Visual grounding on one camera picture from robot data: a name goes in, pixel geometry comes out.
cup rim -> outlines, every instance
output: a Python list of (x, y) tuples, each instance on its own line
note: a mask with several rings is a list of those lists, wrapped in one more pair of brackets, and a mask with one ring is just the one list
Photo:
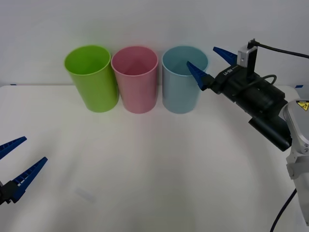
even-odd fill
[[(106, 64), (103, 68), (101, 68), (100, 70), (98, 70), (98, 71), (96, 71), (96, 72), (88, 73), (88, 74), (76, 74), (76, 73), (73, 73), (73, 72), (69, 71), (69, 70), (67, 69), (67, 66), (66, 66), (66, 60), (67, 60), (67, 58), (69, 57), (70, 54), (72, 54), (72, 53), (75, 52), (76, 50), (78, 50), (78, 49), (80, 49), (80, 48), (83, 48), (83, 47), (99, 47), (99, 48), (103, 48), (105, 51), (107, 51), (107, 53), (108, 53), (108, 55), (109, 55), (109, 59), (108, 59), (107, 64)], [(72, 51), (71, 51), (69, 54), (67, 54), (67, 56), (65, 57), (63, 64), (64, 64), (65, 69), (66, 69), (69, 73), (71, 73), (71, 74), (73, 74), (73, 75), (75, 75), (75, 76), (90, 76), (90, 75), (96, 74), (96, 73), (102, 71), (103, 69), (105, 69), (105, 68), (110, 64), (111, 58), (112, 58), (112, 57), (111, 57), (111, 53), (109, 52), (109, 50), (108, 50), (107, 48), (105, 48), (105, 47), (103, 47), (103, 46), (100, 46), (100, 45), (89, 44), (89, 45), (84, 45), (84, 46), (77, 47), (77, 48), (75, 48), (74, 50), (72, 50)]]
[[(114, 59), (114, 57), (117, 55), (117, 53), (119, 53), (120, 51), (124, 50), (124, 49), (127, 49), (127, 48), (130, 48), (130, 47), (143, 47), (143, 48), (146, 48), (148, 50), (150, 50), (152, 53), (154, 53), (155, 57), (156, 57), (156, 63), (155, 63), (155, 66), (148, 72), (145, 72), (145, 73), (142, 73), (142, 74), (138, 74), (138, 75), (127, 75), (127, 74), (124, 74), (122, 72), (119, 72), (118, 70), (115, 69), (115, 67), (113, 66), (112, 64), (112, 60)], [(146, 74), (149, 74), (151, 73), (153, 70), (155, 70), (157, 67), (158, 67), (158, 63), (159, 63), (159, 58), (158, 58), (158, 55), (156, 54), (156, 52), (154, 50), (152, 50), (151, 48), (147, 47), (147, 46), (142, 46), (142, 45), (134, 45), (134, 46), (127, 46), (127, 47), (124, 47), (124, 48), (121, 48), (118, 52), (116, 52), (113, 57), (112, 57), (112, 60), (111, 60), (111, 66), (112, 66), (112, 69), (114, 70), (114, 72), (122, 75), (122, 76), (130, 76), (130, 77), (135, 77), (135, 76), (143, 76), (143, 75), (146, 75)]]
[(173, 49), (173, 48), (176, 48), (176, 47), (192, 47), (192, 48), (195, 48), (195, 49), (199, 50), (200, 52), (202, 52), (202, 53), (206, 56), (206, 59), (207, 59), (207, 66), (206, 66), (206, 68), (203, 70), (204, 72), (206, 71), (206, 69), (207, 69), (208, 66), (209, 66), (208, 56), (207, 56), (201, 49), (199, 49), (199, 48), (197, 48), (197, 47), (194, 47), (194, 46), (189, 46), (189, 45), (179, 45), (179, 46), (171, 47), (171, 48), (169, 48), (168, 50), (166, 50), (166, 51), (163, 53), (163, 56), (162, 56), (162, 58), (161, 58), (161, 62), (162, 62), (162, 66), (163, 66), (167, 71), (169, 71), (171, 74), (176, 75), (176, 76), (182, 76), (182, 77), (190, 77), (190, 76), (192, 76), (192, 75), (177, 74), (177, 73), (175, 73), (175, 72), (172, 72), (170, 69), (168, 69), (168, 68), (165, 66), (165, 64), (164, 64), (164, 62), (163, 62), (163, 57), (164, 57), (164, 55), (165, 55), (169, 50), (171, 50), (171, 49)]

white wall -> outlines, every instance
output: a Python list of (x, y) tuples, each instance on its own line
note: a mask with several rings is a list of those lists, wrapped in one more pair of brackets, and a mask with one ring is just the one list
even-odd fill
[[(0, 85), (69, 84), (63, 59), (83, 44), (113, 53), (123, 46), (165, 49), (190, 44), (227, 67), (214, 52), (257, 41), (309, 54), (308, 0), (1, 0)], [(256, 71), (278, 84), (309, 83), (304, 58), (259, 49)]]

yellow warning sticker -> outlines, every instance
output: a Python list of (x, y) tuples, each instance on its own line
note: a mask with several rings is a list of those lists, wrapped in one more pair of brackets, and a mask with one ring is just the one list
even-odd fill
[(309, 101), (296, 101), (296, 103), (303, 108), (305, 111), (309, 108)]

cable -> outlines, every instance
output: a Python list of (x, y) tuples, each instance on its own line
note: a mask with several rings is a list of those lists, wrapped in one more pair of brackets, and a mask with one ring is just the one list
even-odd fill
[(249, 84), (247, 84), (245, 87), (241, 88), (236, 94), (233, 95), (233, 97), (239, 95), (242, 91), (246, 90), (247, 88), (249, 88), (249, 87), (251, 87), (253, 85), (256, 85), (257, 83), (259, 83), (261, 81), (264, 81), (264, 80), (266, 80), (268, 78), (271, 78), (271, 77), (274, 78), (274, 80), (270, 83), (271, 85), (273, 85), (276, 82), (276, 80), (277, 80), (277, 76), (276, 75), (272, 74), (272, 75), (263, 76), (262, 78), (257, 79), (255, 81), (252, 81)]
[(272, 50), (272, 51), (275, 51), (275, 52), (281, 52), (281, 53), (289, 54), (289, 55), (292, 55), (292, 56), (303, 57), (303, 58), (309, 59), (309, 56), (306, 55), (306, 54), (297, 53), (297, 52), (290, 52), (290, 51), (286, 51), (286, 50), (270, 47), (270, 46), (261, 44), (258, 41), (255, 41), (255, 39), (253, 39), (253, 40), (248, 42), (248, 48), (251, 48), (252, 46), (263, 47), (263, 48), (266, 48), (268, 50)]
[(297, 190), (295, 189), (295, 190), (292, 192), (292, 194), (291, 194), (291, 196), (289, 197), (289, 199), (288, 199), (288, 200), (286, 201), (286, 203), (283, 205), (283, 207), (281, 208), (280, 212), (278, 213), (278, 215), (277, 215), (277, 217), (276, 217), (274, 223), (272, 224), (272, 227), (271, 227), (271, 229), (270, 229), (270, 232), (274, 232), (275, 227), (276, 227), (276, 225), (277, 225), (277, 222), (279, 221), (279, 219), (280, 219), (282, 213), (284, 212), (284, 210), (286, 209), (286, 207), (289, 205), (289, 203), (291, 202), (291, 200), (293, 199), (293, 197), (296, 195), (296, 193), (297, 193)]

white table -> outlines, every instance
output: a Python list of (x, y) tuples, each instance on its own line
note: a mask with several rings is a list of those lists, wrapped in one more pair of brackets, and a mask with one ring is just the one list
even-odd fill
[[(298, 98), (281, 87), (287, 100)], [(74, 86), (0, 88), (0, 180), (49, 159), (1, 232), (267, 232), (294, 190), (280, 152), (223, 95), (188, 114), (86, 109)], [(295, 197), (276, 231), (308, 231)]]

